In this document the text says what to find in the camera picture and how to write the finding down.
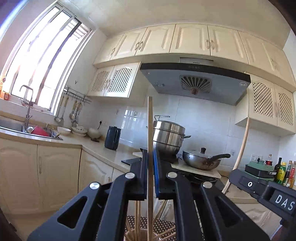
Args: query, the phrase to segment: range hood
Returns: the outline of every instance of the range hood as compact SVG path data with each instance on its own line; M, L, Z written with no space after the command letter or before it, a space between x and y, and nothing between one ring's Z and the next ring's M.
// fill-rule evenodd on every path
M230 69L189 63L148 63L140 70L158 93L236 105L250 76Z

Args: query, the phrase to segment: range hood fan grille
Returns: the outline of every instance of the range hood fan grille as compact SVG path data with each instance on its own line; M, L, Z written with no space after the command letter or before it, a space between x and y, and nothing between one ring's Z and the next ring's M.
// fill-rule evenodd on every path
M212 89L212 81L209 79L189 75L180 75L179 78L182 88L191 91L192 94L197 94L199 91L210 93Z

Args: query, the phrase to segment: sink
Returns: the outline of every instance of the sink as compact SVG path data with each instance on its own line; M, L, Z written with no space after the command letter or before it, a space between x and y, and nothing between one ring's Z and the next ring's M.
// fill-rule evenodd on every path
M19 124L19 123L15 123L15 122L3 120L3 119L0 119L0 128L8 129L14 132L20 132L20 133L31 135L31 136L39 136L44 138L62 140L61 137L56 137L57 133L55 131L52 131L52 129L49 129L47 127L42 127L42 128L49 134L49 137L27 133L23 124Z
M7 120L0 120L0 126L6 128L6 129L11 129L11 130L19 131L19 132L24 132L24 130L25 130L24 125L10 122Z

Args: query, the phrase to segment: faucet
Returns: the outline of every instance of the faucet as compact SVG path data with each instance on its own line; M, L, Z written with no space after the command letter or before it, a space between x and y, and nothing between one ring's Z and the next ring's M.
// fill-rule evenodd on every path
M32 102L33 89L31 87L27 86L27 85L22 85L21 88L20 88L20 91L22 90L23 87L26 87L27 89L32 91L31 100L29 101L29 106L28 106L28 112L27 112L27 115L26 115L26 118L25 118L25 129L27 129L28 126L29 126L29 119L32 117L32 115L30 116L30 110L31 110L31 106L33 105L33 102Z

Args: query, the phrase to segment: pot handle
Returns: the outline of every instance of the pot handle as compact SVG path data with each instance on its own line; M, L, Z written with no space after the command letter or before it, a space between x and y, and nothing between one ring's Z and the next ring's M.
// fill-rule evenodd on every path
M181 137L181 140L183 140L185 138L189 138L189 137L191 137L191 136L183 136L183 137Z
M220 155L212 156L208 161L215 161L221 158L229 158L229 157L231 157L230 154L220 154Z
M156 117L158 116L158 120L160 117L170 117L169 115L155 115L154 119L157 121Z

